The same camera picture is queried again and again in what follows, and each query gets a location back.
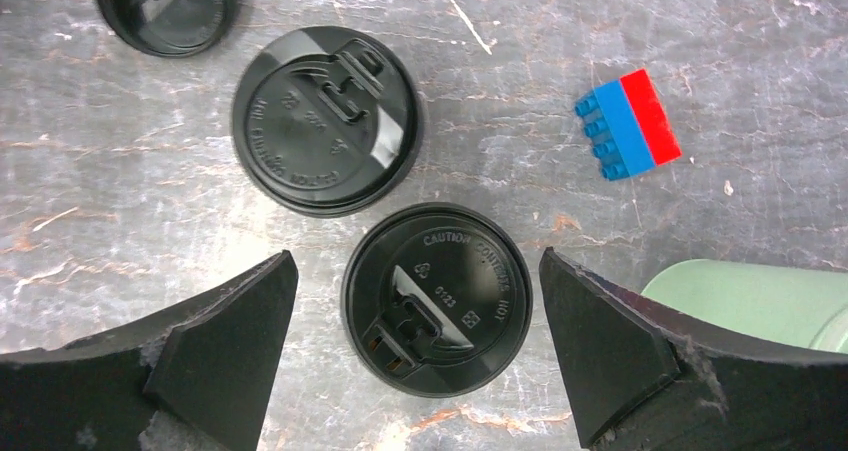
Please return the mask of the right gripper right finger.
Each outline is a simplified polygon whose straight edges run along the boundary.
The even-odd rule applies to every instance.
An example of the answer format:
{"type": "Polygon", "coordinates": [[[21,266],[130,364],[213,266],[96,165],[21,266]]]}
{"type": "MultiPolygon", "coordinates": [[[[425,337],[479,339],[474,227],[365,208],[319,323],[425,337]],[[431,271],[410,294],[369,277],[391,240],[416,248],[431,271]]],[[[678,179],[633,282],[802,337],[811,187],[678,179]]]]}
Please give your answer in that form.
{"type": "Polygon", "coordinates": [[[547,248],[545,312],[587,450],[843,450],[847,358],[750,337],[547,248]]]}

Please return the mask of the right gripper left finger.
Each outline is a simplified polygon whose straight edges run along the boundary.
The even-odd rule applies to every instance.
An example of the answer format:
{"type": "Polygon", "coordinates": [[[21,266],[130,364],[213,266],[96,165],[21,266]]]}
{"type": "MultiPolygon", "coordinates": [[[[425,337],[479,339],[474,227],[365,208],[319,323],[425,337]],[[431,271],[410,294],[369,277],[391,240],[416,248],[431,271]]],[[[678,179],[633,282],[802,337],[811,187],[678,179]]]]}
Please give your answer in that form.
{"type": "Polygon", "coordinates": [[[1,358],[5,450],[257,447],[293,313],[282,251],[208,291],[53,350],[1,358]]]}

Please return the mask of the black lid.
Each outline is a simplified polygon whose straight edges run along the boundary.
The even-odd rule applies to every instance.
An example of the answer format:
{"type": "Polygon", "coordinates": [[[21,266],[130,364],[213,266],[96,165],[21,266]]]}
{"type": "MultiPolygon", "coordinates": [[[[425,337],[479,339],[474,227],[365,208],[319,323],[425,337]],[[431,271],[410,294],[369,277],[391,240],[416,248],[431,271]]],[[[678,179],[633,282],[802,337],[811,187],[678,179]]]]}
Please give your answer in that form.
{"type": "Polygon", "coordinates": [[[205,51],[229,31],[238,0],[96,0],[106,24],[126,44],[163,58],[205,51]]]}
{"type": "Polygon", "coordinates": [[[341,286],[341,314],[360,362],[407,394],[480,389],[513,361],[528,333],[532,280],[508,233],[447,202],[384,218],[359,242],[341,286]]]}
{"type": "Polygon", "coordinates": [[[354,214],[411,170],[425,116],[414,81],[378,39],[310,26],[265,46],[232,101],[231,136],[253,184],[315,218],[354,214]]]}

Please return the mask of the green cup holder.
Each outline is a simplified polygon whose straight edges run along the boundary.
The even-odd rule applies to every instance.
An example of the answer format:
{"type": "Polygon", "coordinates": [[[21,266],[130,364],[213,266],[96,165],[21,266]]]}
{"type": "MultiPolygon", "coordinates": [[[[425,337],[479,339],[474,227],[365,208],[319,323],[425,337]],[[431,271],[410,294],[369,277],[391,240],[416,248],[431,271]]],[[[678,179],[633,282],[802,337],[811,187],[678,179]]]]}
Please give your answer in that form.
{"type": "Polygon", "coordinates": [[[845,273],[692,259],[657,274],[642,295],[752,337],[847,352],[845,273]]]}

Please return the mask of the blue red block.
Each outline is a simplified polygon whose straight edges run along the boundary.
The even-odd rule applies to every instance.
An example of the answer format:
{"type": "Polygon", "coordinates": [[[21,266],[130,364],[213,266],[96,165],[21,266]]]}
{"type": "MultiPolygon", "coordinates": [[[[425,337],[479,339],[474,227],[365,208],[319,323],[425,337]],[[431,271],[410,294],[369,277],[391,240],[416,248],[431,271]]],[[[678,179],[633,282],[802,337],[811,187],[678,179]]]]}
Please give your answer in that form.
{"type": "Polygon", "coordinates": [[[637,176],[682,156],[646,69],[594,88],[574,105],[608,181],[637,176]]]}

